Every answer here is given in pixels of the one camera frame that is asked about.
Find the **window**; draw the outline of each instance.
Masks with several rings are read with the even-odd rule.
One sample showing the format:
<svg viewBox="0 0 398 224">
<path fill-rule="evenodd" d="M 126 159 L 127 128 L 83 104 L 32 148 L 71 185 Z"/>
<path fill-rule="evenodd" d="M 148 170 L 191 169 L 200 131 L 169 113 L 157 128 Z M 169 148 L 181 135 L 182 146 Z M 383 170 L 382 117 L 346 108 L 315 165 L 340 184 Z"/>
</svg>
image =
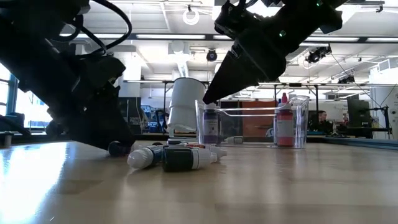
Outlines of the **window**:
<svg viewBox="0 0 398 224">
<path fill-rule="evenodd" d="M 10 72 L 3 65 L 0 64 L 0 114 L 6 115 L 8 98 L 8 81 L 10 79 Z"/>
<path fill-rule="evenodd" d="M 31 91 L 18 90 L 16 112 L 25 114 L 25 128 L 45 128 L 52 120 L 49 107 Z"/>
<path fill-rule="evenodd" d="M 5 105 L 7 103 L 8 97 L 8 83 L 0 82 L 0 114 L 5 116 L 6 115 L 6 108 Z"/>
</svg>

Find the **computer monitor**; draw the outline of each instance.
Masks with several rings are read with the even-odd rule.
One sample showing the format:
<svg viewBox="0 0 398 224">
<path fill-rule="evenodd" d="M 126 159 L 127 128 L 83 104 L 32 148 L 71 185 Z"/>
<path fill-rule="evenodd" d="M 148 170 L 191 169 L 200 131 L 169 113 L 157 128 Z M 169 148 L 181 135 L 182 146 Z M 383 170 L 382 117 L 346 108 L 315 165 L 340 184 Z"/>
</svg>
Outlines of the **computer monitor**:
<svg viewBox="0 0 398 224">
<path fill-rule="evenodd" d="M 369 103 L 363 100 L 347 100 L 350 128 L 371 128 Z"/>
</svg>

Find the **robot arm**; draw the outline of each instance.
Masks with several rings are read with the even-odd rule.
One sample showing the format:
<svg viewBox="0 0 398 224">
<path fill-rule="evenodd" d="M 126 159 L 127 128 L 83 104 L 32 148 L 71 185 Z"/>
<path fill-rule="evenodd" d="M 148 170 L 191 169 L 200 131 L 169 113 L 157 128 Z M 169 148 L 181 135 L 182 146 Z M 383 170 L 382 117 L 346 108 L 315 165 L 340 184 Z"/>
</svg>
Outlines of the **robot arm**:
<svg viewBox="0 0 398 224">
<path fill-rule="evenodd" d="M 89 0 L 11 3 L 0 4 L 0 62 L 19 88 L 45 102 L 72 140 L 102 149 L 118 141 L 129 148 L 135 139 L 118 108 L 120 87 L 113 86 L 125 66 L 103 48 L 82 57 L 61 54 L 49 41 L 60 39 L 66 23 L 82 22 Z"/>
<path fill-rule="evenodd" d="M 246 10 L 256 0 L 227 1 L 215 30 L 234 40 L 203 101 L 212 103 L 259 82 L 274 82 L 286 69 L 285 57 L 318 28 L 327 34 L 342 26 L 335 8 L 347 0 L 282 0 L 276 15 L 262 17 Z M 268 7 L 281 0 L 262 0 Z"/>
</svg>

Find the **plastic bin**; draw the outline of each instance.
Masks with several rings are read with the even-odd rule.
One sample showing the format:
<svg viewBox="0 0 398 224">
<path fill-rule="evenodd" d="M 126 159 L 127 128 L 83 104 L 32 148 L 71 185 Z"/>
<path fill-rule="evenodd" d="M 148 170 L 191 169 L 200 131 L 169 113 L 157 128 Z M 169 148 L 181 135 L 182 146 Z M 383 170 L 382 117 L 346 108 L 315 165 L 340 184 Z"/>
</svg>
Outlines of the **plastic bin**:
<svg viewBox="0 0 398 224">
<path fill-rule="evenodd" d="M 307 142 L 309 97 L 296 96 L 289 100 L 293 111 L 294 145 L 302 149 Z M 203 114 L 205 104 L 195 102 L 199 143 L 203 144 Z M 231 138 L 242 138 L 244 147 L 278 147 L 275 123 L 279 108 L 223 108 L 218 114 L 218 144 L 231 145 Z"/>
</svg>

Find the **pink paint bottle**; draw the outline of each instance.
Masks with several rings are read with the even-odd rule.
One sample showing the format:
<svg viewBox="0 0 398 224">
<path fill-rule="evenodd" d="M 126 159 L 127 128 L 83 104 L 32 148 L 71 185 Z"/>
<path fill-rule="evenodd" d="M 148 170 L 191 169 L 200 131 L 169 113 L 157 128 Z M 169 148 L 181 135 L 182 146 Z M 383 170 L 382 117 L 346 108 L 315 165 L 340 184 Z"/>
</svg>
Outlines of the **pink paint bottle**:
<svg viewBox="0 0 398 224">
<path fill-rule="evenodd" d="M 293 111 L 287 102 L 286 93 L 282 95 L 282 106 L 277 113 L 277 145 L 292 147 L 294 145 Z"/>
</svg>

